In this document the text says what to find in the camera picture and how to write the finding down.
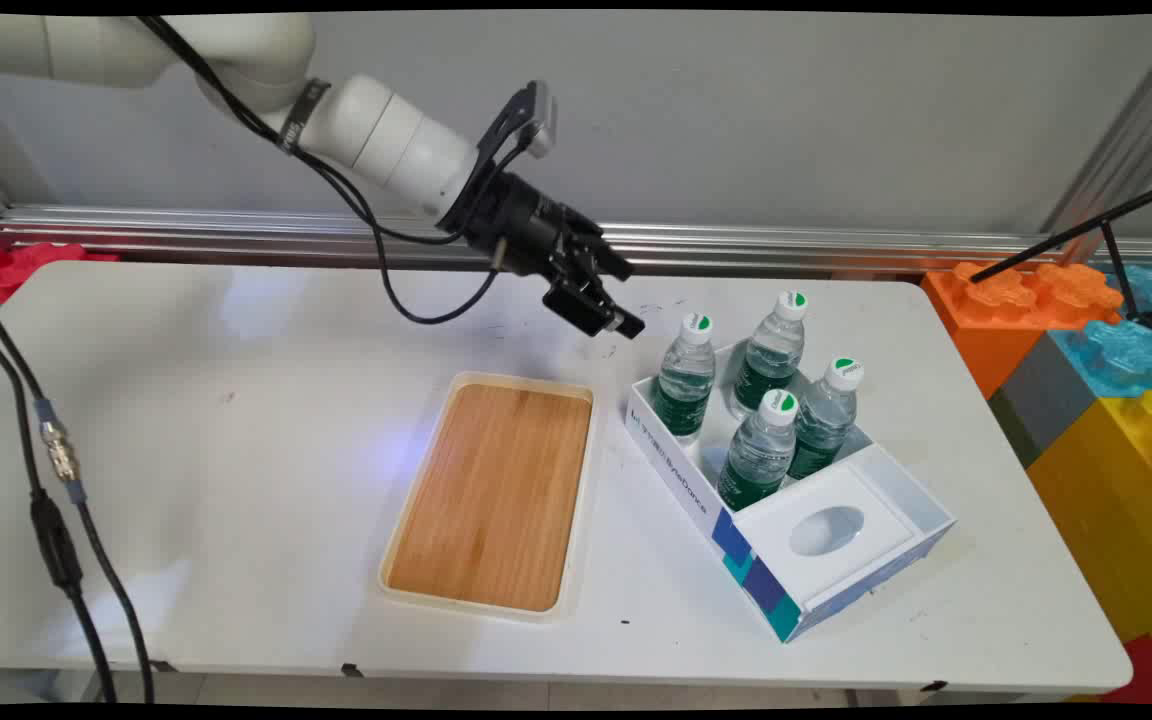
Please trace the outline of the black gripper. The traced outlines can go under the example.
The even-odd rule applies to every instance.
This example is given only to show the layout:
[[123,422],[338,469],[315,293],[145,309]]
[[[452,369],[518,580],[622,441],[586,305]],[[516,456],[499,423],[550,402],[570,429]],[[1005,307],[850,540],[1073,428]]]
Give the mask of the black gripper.
[[602,227],[515,173],[471,174],[439,229],[461,232],[495,270],[547,279],[541,304],[590,338],[607,332],[634,340],[646,327],[604,290],[598,274],[627,281],[635,268],[605,241]]

